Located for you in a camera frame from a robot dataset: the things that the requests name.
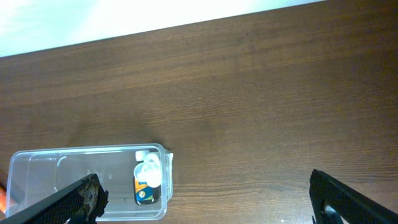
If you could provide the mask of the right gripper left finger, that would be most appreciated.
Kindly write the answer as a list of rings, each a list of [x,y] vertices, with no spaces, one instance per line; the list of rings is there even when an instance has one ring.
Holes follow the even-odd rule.
[[[104,214],[109,192],[96,174],[59,190],[32,206],[4,219],[2,224],[92,224]]]

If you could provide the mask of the dark dropper bottle white cap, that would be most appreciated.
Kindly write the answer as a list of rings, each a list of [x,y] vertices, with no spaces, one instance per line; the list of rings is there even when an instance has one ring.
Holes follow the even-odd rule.
[[[157,188],[149,187],[145,182],[139,182],[133,178],[135,201],[138,205],[148,205],[156,203],[159,199],[160,186]]]

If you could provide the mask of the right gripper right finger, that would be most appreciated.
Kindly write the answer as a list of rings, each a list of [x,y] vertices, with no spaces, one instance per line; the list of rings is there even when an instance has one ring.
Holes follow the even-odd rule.
[[[320,170],[310,176],[314,224],[397,223],[397,214]]]

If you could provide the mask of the white spray bottle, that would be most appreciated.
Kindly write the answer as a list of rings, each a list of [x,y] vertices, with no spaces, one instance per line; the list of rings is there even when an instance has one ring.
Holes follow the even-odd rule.
[[[160,153],[149,150],[136,152],[137,165],[134,177],[139,182],[145,182],[149,187],[157,188],[162,183],[162,166]]]

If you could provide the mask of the orange tablet tube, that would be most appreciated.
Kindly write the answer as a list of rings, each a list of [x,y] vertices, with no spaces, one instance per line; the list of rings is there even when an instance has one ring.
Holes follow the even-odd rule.
[[[0,186],[0,211],[2,213],[6,212],[6,202],[7,202],[6,196],[7,196],[6,190],[2,186]]]

